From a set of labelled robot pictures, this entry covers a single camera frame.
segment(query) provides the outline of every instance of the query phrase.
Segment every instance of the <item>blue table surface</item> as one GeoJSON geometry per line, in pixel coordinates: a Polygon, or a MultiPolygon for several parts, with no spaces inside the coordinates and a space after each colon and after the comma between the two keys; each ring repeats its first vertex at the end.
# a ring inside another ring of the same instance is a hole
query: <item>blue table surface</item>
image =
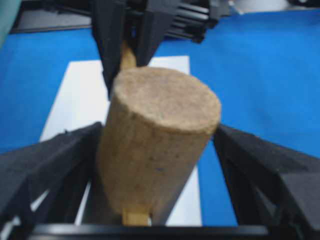
{"type": "MultiPolygon", "coordinates": [[[[222,123],[320,157],[319,40],[319,10],[253,13],[222,19],[202,44],[166,39],[156,56],[190,56],[191,73],[221,100],[222,123]]],[[[9,35],[0,153],[38,142],[68,63],[97,59],[90,29],[9,35]]],[[[211,142],[198,169],[203,224],[235,226],[211,142]]]]}

